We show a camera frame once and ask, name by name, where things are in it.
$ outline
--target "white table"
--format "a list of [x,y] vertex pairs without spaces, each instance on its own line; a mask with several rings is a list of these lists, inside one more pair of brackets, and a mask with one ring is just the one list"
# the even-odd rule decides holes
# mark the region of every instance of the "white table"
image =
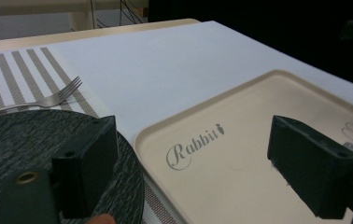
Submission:
[[[130,143],[150,124],[274,69],[287,70],[353,104],[352,83],[214,21],[45,47],[67,73],[81,76],[92,88]],[[183,223],[159,189],[146,180],[158,207],[146,203],[144,221]]]

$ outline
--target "table edge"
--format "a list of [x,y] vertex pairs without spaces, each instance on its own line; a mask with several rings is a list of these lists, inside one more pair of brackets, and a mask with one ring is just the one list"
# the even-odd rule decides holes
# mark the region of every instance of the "table edge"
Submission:
[[102,35],[117,35],[117,34],[125,34],[125,33],[138,32],[138,31],[161,29],[166,27],[187,25],[187,24],[193,24],[198,22],[199,21],[195,19],[155,21],[155,22],[140,23],[140,24],[134,24],[134,25],[109,27],[109,28],[103,28],[103,29],[60,33],[60,34],[54,34],[54,35],[38,35],[38,36],[27,36],[27,37],[14,38],[14,39],[4,39],[4,40],[0,40],[0,51],[28,48],[28,47],[38,46],[38,45],[53,44],[53,43],[59,43],[64,41],[70,41],[70,40],[78,40],[78,39],[102,36]]

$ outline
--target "black plate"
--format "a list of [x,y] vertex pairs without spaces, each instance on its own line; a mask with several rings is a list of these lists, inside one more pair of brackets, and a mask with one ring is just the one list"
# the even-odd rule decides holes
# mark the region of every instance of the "black plate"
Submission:
[[[0,188],[3,180],[30,167],[51,168],[51,156],[66,141],[95,119],[61,110],[24,111],[0,116]],[[133,148],[118,133],[119,160],[111,183],[93,214],[109,213],[121,223],[141,223],[144,207],[142,169]],[[84,223],[63,219],[62,223]]]

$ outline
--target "serving tray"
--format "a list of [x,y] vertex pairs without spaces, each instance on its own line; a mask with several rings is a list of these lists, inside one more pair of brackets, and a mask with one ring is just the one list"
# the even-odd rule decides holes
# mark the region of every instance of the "serving tray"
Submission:
[[273,115],[353,150],[353,105],[282,70],[147,127],[134,150],[188,223],[351,223],[315,217],[267,159]]

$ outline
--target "gray striped cloth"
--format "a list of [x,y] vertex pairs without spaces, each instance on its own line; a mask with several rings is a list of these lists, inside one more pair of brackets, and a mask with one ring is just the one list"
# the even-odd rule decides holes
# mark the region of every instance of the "gray striped cloth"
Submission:
[[[74,78],[73,72],[61,66],[48,48],[20,49],[0,53],[0,107],[5,105],[34,102],[52,95]],[[71,110],[101,118],[109,116],[109,110],[94,95],[90,87],[83,84],[70,97],[67,103],[52,109]],[[41,109],[25,107],[8,111]],[[162,203],[163,196],[151,182],[145,178],[145,207],[143,223],[177,223],[176,214]]]

